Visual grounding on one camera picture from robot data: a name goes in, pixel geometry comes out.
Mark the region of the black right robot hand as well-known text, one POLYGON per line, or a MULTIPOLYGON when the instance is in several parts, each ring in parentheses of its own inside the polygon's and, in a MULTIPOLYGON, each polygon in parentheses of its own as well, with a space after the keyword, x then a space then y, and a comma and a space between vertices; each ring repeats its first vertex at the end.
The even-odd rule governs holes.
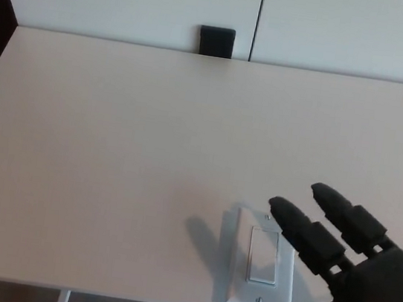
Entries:
POLYGON ((354 205, 324 183, 312 185, 312 195, 341 238, 357 254, 353 264, 345 248, 319 222, 296 205, 277 196, 268 203, 283 237, 314 275, 323 278, 332 302, 403 302, 403 250, 387 229, 361 205, 354 205))

